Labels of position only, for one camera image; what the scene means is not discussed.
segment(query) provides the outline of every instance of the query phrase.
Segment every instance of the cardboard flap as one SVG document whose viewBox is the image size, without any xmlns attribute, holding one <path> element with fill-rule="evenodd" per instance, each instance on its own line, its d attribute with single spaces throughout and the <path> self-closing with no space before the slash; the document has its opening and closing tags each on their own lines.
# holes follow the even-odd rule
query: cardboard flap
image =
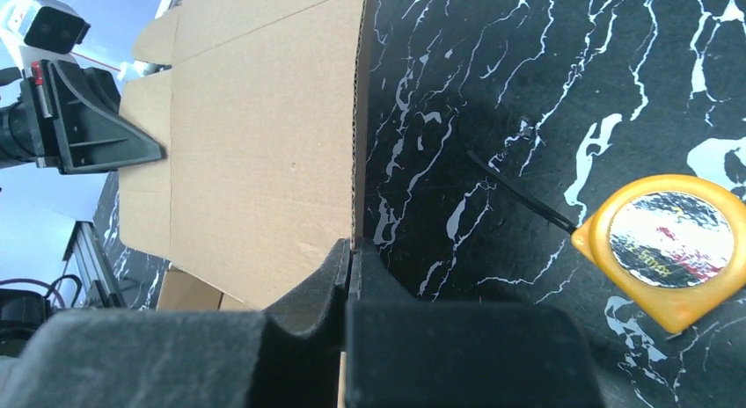
<svg viewBox="0 0 746 408">
<path fill-rule="evenodd" d="M 256 310 L 254 307 L 249 307 L 248 305 L 240 302 L 236 298 L 233 298 L 230 295 L 223 294 L 223 299 L 220 300 L 220 311 L 251 311 Z"/>
<path fill-rule="evenodd" d="M 185 0 L 180 7 L 183 15 L 174 61 L 183 61 L 327 1 Z"/>
<path fill-rule="evenodd" d="M 362 2 L 326 0 L 173 65 L 171 261 L 247 305 L 350 236 Z"/>
<path fill-rule="evenodd" d="M 136 61 L 159 65 L 173 62 L 173 44 L 181 11 L 180 6 L 171 8 L 161 18 L 145 26 L 132 47 L 132 56 Z"/>
<path fill-rule="evenodd" d="M 172 68 L 121 112 L 169 158 L 122 170 L 122 241 L 264 308 L 350 237 L 364 2 L 185 0 L 154 21 L 135 54 Z"/>
<path fill-rule="evenodd" d="M 217 310 L 223 293 L 191 274 L 171 267 L 165 272 L 158 310 Z"/>
<path fill-rule="evenodd" d="M 172 74 L 164 71 L 127 83 L 120 115 L 171 153 Z M 171 161 L 119 170 L 121 241 L 168 259 L 171 243 Z"/>
</svg>

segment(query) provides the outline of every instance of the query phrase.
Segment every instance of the black cable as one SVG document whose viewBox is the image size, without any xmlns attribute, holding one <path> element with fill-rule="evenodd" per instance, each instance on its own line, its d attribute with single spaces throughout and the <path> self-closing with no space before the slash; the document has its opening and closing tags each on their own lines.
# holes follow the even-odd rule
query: black cable
<svg viewBox="0 0 746 408">
<path fill-rule="evenodd" d="M 0 280 L 0 287 L 5 285 L 12 285 L 14 283 L 27 283 L 30 285 L 36 285 L 37 287 L 42 287 L 47 290 L 47 296 L 45 298 L 49 298 L 50 295 L 54 294 L 55 298 L 60 301 L 60 304 L 64 308 L 65 301 L 62 299 L 62 295 L 58 290 L 56 290 L 54 287 L 49 285 L 48 283 L 42 281 L 42 280 L 36 280 L 36 279 L 29 279 L 29 278 L 17 278 L 17 279 L 3 279 Z"/>
<path fill-rule="evenodd" d="M 47 291 L 47 294 L 44 295 L 44 298 L 49 298 L 50 295 L 52 295 L 52 289 L 55 289 L 57 285 L 59 285 L 60 282 L 70 279 L 75 282 L 76 289 L 75 289 L 75 295 L 72 297 L 72 301 L 70 302 L 69 306 L 72 308 L 75 303 L 77 302 L 77 298 L 80 296 L 80 293 L 83 291 L 83 282 L 80 281 L 80 278 L 78 278 L 74 274 L 64 274 L 60 276 L 59 278 L 55 279 L 52 283 L 49 284 L 50 289 Z"/>
<path fill-rule="evenodd" d="M 137 288 L 139 288 L 140 286 L 141 286 L 141 285 L 140 285 L 139 283 L 136 283 L 135 285 L 130 285 L 130 286 L 128 286 L 128 287 L 124 287 L 124 288 L 120 289 L 120 292 L 122 292 L 122 293 L 124 294 L 125 292 L 131 291 L 131 290 L 133 290 L 133 289 L 137 289 Z"/>
<path fill-rule="evenodd" d="M 569 219 L 561 215 L 559 212 L 557 212 L 553 208 L 550 208 L 549 206 L 544 204 L 544 202 L 542 202 L 541 200 L 533 197 L 529 193 L 524 192 L 516 184 L 511 183 L 511 181 L 508 178 L 506 178 L 505 175 L 502 175 L 501 173 L 496 171 L 494 168 L 484 163 L 482 159 L 480 159 L 477 156 L 476 153 L 474 153 L 471 150 L 467 150 L 466 155 L 475 164 L 479 165 L 479 167 L 482 168 L 482 170 L 484 170 L 486 173 L 491 175 L 497 182 L 497 185 L 500 186 L 500 188 L 502 188 L 503 190 L 513 195 L 513 197 L 515 197 L 518 201 L 520 201 L 525 207 L 529 208 L 532 212 L 536 213 L 537 215 L 540 215 L 541 217 L 545 218 L 547 221 L 560 227 L 562 230 L 564 230 L 568 234 L 572 235 L 573 232 L 577 230 L 575 225 L 572 222 L 570 222 Z"/>
</svg>

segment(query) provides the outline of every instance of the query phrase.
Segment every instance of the black marble surface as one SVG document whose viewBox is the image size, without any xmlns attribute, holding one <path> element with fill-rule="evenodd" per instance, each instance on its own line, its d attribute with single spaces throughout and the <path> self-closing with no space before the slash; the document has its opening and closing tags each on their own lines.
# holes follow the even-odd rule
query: black marble surface
<svg viewBox="0 0 746 408">
<path fill-rule="evenodd" d="M 101 193 L 93 224 L 131 309 L 156 307 L 167 260 L 126 247 L 119 239 L 119 177 L 110 173 Z"/>
<path fill-rule="evenodd" d="M 465 152 L 578 223 L 657 173 L 743 198 L 746 0 L 374 1 L 365 233 L 391 273 L 424 301 L 567 311 L 611 407 L 741 406 L 746 294 L 671 339 Z M 96 225 L 153 307 L 168 263 L 121 244 L 116 194 Z"/>
</svg>

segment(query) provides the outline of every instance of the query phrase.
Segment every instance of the robotic arm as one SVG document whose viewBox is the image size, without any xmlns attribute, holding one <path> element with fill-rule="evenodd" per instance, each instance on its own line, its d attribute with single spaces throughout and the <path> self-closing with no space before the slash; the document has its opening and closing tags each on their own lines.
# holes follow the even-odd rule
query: robotic arm
<svg viewBox="0 0 746 408">
<path fill-rule="evenodd" d="M 0 168 L 36 163 L 62 174 L 100 173 L 161 159 L 163 149 L 119 116 L 112 74 L 81 69 L 70 54 L 90 25 L 55 0 L 11 0 L 0 9 L 0 40 L 20 80 L 18 101 L 0 108 Z"/>
</svg>

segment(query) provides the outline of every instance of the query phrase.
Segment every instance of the black plastic part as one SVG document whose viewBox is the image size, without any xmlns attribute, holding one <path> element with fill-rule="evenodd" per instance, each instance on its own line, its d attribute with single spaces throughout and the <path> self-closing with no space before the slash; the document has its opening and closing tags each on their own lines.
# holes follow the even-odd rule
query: black plastic part
<svg viewBox="0 0 746 408">
<path fill-rule="evenodd" d="M 86 68 L 83 70 L 83 75 L 101 102 L 113 112 L 118 113 L 121 96 L 112 74 L 99 68 Z"/>
<path fill-rule="evenodd" d="M 127 306 L 117 294 L 107 293 L 101 280 L 94 280 L 88 291 L 89 301 L 95 302 L 88 306 L 101 309 L 126 309 Z"/>
<path fill-rule="evenodd" d="M 66 55 L 90 28 L 82 18 L 51 6 L 42 6 L 35 14 L 32 11 L 27 12 L 19 28 L 28 47 Z"/>
<path fill-rule="evenodd" d="M 540 306 L 347 306 L 347 408 L 603 407 L 570 318 Z"/>
<path fill-rule="evenodd" d="M 319 269 L 265 312 L 250 406 L 336 406 L 350 242 L 340 239 Z M 291 392 L 277 392 L 283 383 Z"/>
<path fill-rule="evenodd" d="M 66 310 L 15 360 L 0 406 L 258 407 L 247 396 L 276 337 L 268 322 L 262 312 Z M 304 393 L 284 383 L 267 392 Z"/>
<path fill-rule="evenodd" d="M 26 104 L 20 101 L 0 109 L 0 169 L 36 158 L 27 114 Z"/>
<path fill-rule="evenodd" d="M 25 342 L 51 316 L 52 308 L 42 295 L 0 289 L 0 355 L 18 356 Z"/>
<path fill-rule="evenodd" d="M 75 63 L 64 61 L 42 65 L 46 65 L 47 90 L 57 113 L 54 124 L 61 173 L 112 171 L 165 156 L 155 140 L 113 110 L 109 86 L 100 81 L 102 72 L 86 76 Z"/>
<path fill-rule="evenodd" d="M 14 83 L 21 79 L 21 70 L 16 67 L 0 69 L 0 86 Z"/>
<path fill-rule="evenodd" d="M 88 31 L 91 30 L 91 25 L 88 23 L 85 23 L 83 25 L 83 28 L 80 30 L 80 34 L 77 36 L 77 40 L 75 40 L 76 44 L 83 43 L 83 40 L 85 39 L 85 35 L 88 34 Z"/>
<path fill-rule="evenodd" d="M 386 270 L 378 248 L 369 239 L 357 246 L 349 279 L 349 299 L 413 301 L 409 292 Z"/>
</svg>

